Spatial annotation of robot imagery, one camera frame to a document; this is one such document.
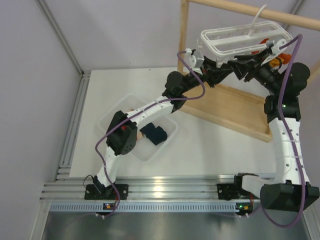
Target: wooden frame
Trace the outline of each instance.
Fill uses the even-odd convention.
[[[255,16],[260,9],[260,7],[228,0],[181,0],[179,51],[186,49],[189,3],[250,16]],[[264,9],[259,18],[320,31],[320,20],[286,12]],[[183,68],[183,64],[178,61],[178,71],[182,73]],[[320,74],[320,59],[310,71],[308,84]],[[265,99],[263,97],[222,84],[215,88],[207,86],[206,90],[207,93],[204,97],[187,101],[181,110],[262,141],[271,141],[272,134],[269,130],[267,117],[264,114]],[[199,94],[199,89],[194,88],[188,91],[186,96]]]

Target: black cable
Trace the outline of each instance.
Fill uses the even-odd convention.
[[[276,57],[275,59],[277,59],[279,61],[279,67],[277,70],[279,70],[282,67],[282,60],[279,57]]]
[[[89,174],[88,176],[86,176],[86,177],[84,178],[84,180],[83,180],[83,183],[82,183],[82,185],[84,186],[85,189],[87,189],[87,187],[85,186],[85,181],[87,180],[88,177],[91,177],[91,178],[92,178],[92,181],[94,181],[94,177],[93,177],[92,175]]]

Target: white tabletop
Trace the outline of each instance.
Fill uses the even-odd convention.
[[[102,161],[95,144],[102,137],[96,131],[97,120],[120,98],[133,93],[148,101],[165,89],[168,73],[175,67],[93,70],[85,98],[79,132],[73,154],[71,177],[95,175]],[[266,96],[257,82],[243,83],[234,75],[224,84]],[[119,177],[210,176],[220,174],[274,173],[275,153],[272,143],[254,139],[195,116],[177,111],[169,116],[179,125],[172,142],[150,163],[132,155],[118,170]],[[100,149],[106,147],[105,141]]]

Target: white plastic basket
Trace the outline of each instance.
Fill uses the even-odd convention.
[[[134,94],[128,94],[122,99],[120,99],[112,108],[108,109],[97,121],[96,125],[101,136],[106,134],[108,127],[111,123],[111,120],[114,114],[117,111],[123,111],[124,113],[129,112],[131,109],[138,109],[146,105],[148,102],[141,99],[140,97],[135,96]],[[154,145],[148,138],[145,136],[139,139],[136,142],[133,150],[128,153],[134,155],[142,163],[149,163],[154,159],[164,148],[172,141],[174,136],[179,130],[178,124],[167,116],[162,116],[152,122],[155,127],[160,126],[167,133],[168,137],[166,141]]]
[[[241,26],[224,27],[204,30],[201,40],[216,56],[216,66],[220,67],[229,60],[234,60],[236,55],[250,55],[254,51],[267,48],[264,39],[278,41],[292,40],[292,36],[274,21],[263,21]]]

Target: gray floor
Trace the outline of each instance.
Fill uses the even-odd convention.
[[[291,212],[270,212],[279,223]],[[292,228],[272,225],[261,211],[250,218],[212,213],[117,213],[102,220],[94,214],[51,212],[42,240],[308,240],[305,222]]]

